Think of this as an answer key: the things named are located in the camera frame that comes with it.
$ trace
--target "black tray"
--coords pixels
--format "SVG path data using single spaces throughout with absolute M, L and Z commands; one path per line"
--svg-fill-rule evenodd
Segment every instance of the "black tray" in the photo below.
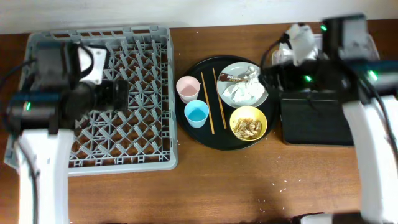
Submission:
M 218 77 L 220 72 L 225 67 L 236 62 L 248 62 L 255 64 L 254 62 L 247 60 L 245 58 L 231 56 L 231 55 L 222 55 L 203 60 L 198 64 L 194 65 L 191 69 L 189 69 L 185 73 L 185 75 L 193 76 L 200 83 L 202 83 L 200 73 L 203 72 L 203 78 L 205 79 L 207 95 L 209 98 L 211 115 L 213 117 L 215 134 L 211 133 L 210 117 L 206 120 L 205 125 L 203 125 L 203 127 L 201 128 L 193 128 L 188 124 L 188 121 L 184 115 L 184 108 L 186 104 L 181 101 L 177 91 L 175 91 L 176 115 L 178 123 L 180 123 L 181 127 L 193 139 L 213 149 L 227 150 L 227 151 L 242 149 L 245 147 L 252 146 L 253 144 L 260 141 L 259 139 L 257 141 L 245 142 L 235 137 L 229 126 L 229 118 L 231 117 L 231 114 L 235 110 L 235 108 L 228 106 L 224 101 L 221 100 L 223 103 L 224 116 L 225 116 L 227 129 L 224 129 L 223 126 L 220 104 L 218 103 L 218 97 L 217 97 L 218 94 L 216 90 L 216 83 L 214 82 L 213 68 L 215 69 L 216 77 Z M 272 129 L 274 129 L 277 118 L 280 116 L 279 101 L 274 99 L 277 98 L 274 98 L 273 96 L 269 95 L 267 97 L 267 100 L 263 102 L 262 105 L 257 107 L 265 114 L 267 118 L 267 123 L 268 123 L 267 131 L 265 135 L 263 135 L 263 137 L 265 137 Z M 203 84 L 201 84 L 200 87 L 198 100 L 206 102 Z

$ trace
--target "robotic arm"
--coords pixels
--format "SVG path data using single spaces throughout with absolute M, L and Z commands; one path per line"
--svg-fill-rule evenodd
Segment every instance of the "robotic arm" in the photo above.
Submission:
M 36 73 L 8 106 L 20 178 L 19 223 L 69 223 L 68 163 L 75 120 L 126 110 L 125 80 L 103 80 L 107 50 L 65 42 L 37 46 Z
M 325 19 L 321 30 L 318 52 L 310 27 L 293 25 L 277 41 L 290 47 L 293 60 L 262 66 L 261 82 L 280 95 L 309 88 L 339 96 L 356 146 L 361 216 L 371 223 L 398 223 L 398 61 L 368 59 L 364 15 Z M 332 223 L 332 218 L 314 215 L 301 222 Z

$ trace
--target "plastic cup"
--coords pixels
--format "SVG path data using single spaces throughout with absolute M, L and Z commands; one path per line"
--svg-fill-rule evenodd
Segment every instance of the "plastic cup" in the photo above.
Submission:
M 178 80 L 176 89 L 184 103 L 198 98 L 200 83 L 195 77 L 185 76 Z
M 209 107 L 202 100 L 193 100 L 185 106 L 184 114 L 190 126 L 200 128 L 209 116 Z

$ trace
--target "wooden table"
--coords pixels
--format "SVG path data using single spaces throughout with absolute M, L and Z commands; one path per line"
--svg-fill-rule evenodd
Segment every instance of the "wooden table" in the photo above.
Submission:
M 318 24 L 311 24 L 319 32 Z M 212 55 L 260 61 L 289 24 L 172 29 L 175 73 Z M 381 58 L 398 58 L 398 21 L 370 21 Z M 23 59 L 26 34 L 0 35 L 0 72 Z M 1 99 L 17 89 L 9 80 Z M 69 178 L 69 216 L 76 223 L 250 223 L 313 212 L 359 209 L 353 147 L 287 146 L 277 128 L 253 147 L 209 149 L 178 129 L 174 170 Z M 3 160 L 7 134 L 0 135 Z M 17 173 L 0 164 L 0 223 L 17 223 Z

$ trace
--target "gray plastic dish rack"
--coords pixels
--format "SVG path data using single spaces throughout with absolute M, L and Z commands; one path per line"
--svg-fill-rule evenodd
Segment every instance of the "gray plastic dish rack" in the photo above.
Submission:
M 75 122 L 69 175 L 173 169 L 177 165 L 174 48 L 166 27 L 118 27 L 31 34 L 25 60 L 43 41 L 106 46 L 104 79 L 129 80 L 128 111 L 92 111 Z M 22 70 L 20 87 L 33 67 Z M 18 168 L 11 141 L 4 162 Z

